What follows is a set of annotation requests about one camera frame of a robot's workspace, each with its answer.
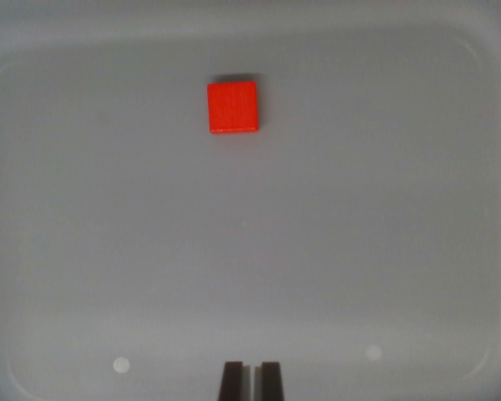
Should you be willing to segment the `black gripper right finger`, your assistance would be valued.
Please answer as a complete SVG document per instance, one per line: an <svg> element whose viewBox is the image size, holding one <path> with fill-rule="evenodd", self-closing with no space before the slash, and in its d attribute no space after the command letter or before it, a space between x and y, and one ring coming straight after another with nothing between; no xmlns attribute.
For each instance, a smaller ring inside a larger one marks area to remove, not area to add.
<svg viewBox="0 0 501 401"><path fill-rule="evenodd" d="M255 401L284 401L285 394L279 362L263 362L254 372Z"/></svg>

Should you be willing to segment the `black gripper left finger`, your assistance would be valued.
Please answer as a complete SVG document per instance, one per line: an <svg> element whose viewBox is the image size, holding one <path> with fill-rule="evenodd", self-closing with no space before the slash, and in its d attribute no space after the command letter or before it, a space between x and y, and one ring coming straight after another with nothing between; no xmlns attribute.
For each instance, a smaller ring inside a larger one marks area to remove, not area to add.
<svg viewBox="0 0 501 401"><path fill-rule="evenodd" d="M251 399L251 367L241 361L226 362L218 393L219 401L249 401Z"/></svg>

